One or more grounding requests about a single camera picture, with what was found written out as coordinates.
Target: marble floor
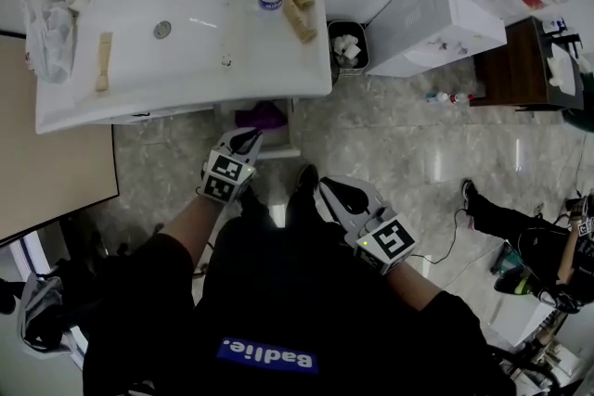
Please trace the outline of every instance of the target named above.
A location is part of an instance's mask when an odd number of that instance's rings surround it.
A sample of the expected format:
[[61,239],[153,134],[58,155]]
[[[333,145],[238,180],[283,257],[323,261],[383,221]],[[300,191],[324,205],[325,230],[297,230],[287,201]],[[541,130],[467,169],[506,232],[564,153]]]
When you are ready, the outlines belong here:
[[[463,177],[471,177],[479,191],[502,206],[532,213],[543,203],[548,219],[558,215],[573,189],[594,186],[594,141],[563,124],[561,114],[424,101],[428,92],[472,93],[478,88],[471,60],[410,79],[341,80],[329,96],[297,103],[294,130],[303,156],[263,162],[254,188],[278,211],[306,161],[323,174],[369,180],[417,229],[417,252],[436,260],[454,237]],[[89,211],[112,251],[122,242],[136,248],[156,223],[183,209],[222,131],[212,112],[205,111],[116,126],[114,133],[120,196]],[[318,204],[328,216],[321,199]],[[238,212],[237,206],[230,207],[217,227]],[[488,268],[500,246],[498,239],[469,229],[461,213],[457,241],[446,260],[437,265],[419,258],[409,262],[460,295],[486,323],[498,300]],[[200,280],[194,290],[199,298]]]

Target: white sink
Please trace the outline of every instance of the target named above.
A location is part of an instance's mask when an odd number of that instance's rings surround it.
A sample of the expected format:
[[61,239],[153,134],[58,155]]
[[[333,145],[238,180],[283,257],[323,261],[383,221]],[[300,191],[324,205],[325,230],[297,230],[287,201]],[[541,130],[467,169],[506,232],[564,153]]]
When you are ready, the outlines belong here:
[[[318,37],[301,45],[282,16],[252,0],[91,0],[77,20],[72,75],[38,82],[38,133],[145,111],[233,99],[323,96],[331,90],[323,0],[309,15]],[[160,22],[171,31],[157,39]],[[113,32],[108,91],[95,89],[99,36]]]

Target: shirt logo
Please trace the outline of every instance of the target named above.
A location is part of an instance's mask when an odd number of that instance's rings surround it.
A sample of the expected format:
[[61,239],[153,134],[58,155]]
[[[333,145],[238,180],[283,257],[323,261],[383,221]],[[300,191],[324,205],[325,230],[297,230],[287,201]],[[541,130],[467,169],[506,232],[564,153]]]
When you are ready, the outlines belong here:
[[315,354],[255,341],[224,338],[221,340],[216,357],[269,370],[298,371],[317,375]]

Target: trash bin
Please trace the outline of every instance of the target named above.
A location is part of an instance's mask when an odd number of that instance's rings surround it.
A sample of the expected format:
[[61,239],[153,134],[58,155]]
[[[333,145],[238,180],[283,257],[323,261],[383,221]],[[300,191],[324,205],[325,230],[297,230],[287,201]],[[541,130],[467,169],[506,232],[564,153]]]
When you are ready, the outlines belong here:
[[[358,43],[356,44],[359,48],[361,48],[361,52],[357,55],[357,59],[359,62],[356,65],[356,68],[342,68],[338,65],[336,53],[334,53],[334,48],[332,48],[332,40],[336,37],[343,36],[343,35],[353,35],[357,40]],[[328,39],[329,39],[329,48],[330,48],[330,64],[332,65],[332,80],[335,82],[340,78],[346,78],[349,76],[357,76],[363,72],[363,70],[369,64],[369,51],[368,51],[368,42],[365,37],[365,30],[361,24],[350,21],[350,20],[334,20],[328,24]]]

